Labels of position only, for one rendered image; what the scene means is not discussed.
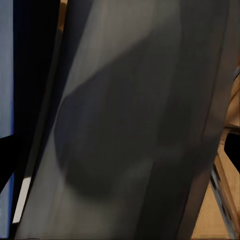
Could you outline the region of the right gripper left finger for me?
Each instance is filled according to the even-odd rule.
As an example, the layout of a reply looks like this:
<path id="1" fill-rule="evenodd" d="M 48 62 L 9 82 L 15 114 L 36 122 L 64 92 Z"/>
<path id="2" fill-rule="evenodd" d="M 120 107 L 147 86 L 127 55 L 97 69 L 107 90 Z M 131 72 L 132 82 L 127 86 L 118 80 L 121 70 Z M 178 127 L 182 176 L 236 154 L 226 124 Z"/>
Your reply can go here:
<path id="1" fill-rule="evenodd" d="M 0 138 L 0 193 L 25 152 L 26 145 L 21 133 Z"/>

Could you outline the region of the folder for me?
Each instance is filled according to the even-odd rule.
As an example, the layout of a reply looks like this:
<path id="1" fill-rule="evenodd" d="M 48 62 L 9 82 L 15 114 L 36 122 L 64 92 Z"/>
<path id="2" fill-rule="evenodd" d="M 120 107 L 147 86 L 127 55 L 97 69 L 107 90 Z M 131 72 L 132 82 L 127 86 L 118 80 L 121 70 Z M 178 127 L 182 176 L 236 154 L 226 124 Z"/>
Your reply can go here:
<path id="1" fill-rule="evenodd" d="M 0 139 L 26 152 L 0 193 L 0 240 L 10 236 L 48 83 L 61 0 L 0 0 Z"/>

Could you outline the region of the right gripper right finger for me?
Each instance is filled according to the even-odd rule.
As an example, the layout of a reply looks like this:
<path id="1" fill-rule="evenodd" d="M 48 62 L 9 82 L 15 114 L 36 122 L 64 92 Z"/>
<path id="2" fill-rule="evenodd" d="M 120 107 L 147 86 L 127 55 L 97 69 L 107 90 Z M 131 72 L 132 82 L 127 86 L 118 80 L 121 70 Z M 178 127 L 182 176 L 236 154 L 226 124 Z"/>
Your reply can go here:
<path id="1" fill-rule="evenodd" d="M 228 133 L 224 151 L 240 173 L 240 135 L 236 133 Z"/>

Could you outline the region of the swivel chair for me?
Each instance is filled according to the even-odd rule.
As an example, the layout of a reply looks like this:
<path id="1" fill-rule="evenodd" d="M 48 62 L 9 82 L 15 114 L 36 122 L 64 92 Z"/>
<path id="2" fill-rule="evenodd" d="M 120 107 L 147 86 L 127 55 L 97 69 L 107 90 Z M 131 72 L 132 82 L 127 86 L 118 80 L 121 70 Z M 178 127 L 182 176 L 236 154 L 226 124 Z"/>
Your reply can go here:
<path id="1" fill-rule="evenodd" d="M 240 0 L 67 0 L 3 240 L 192 240 L 209 184 L 240 240 L 218 152 L 239 52 Z"/>

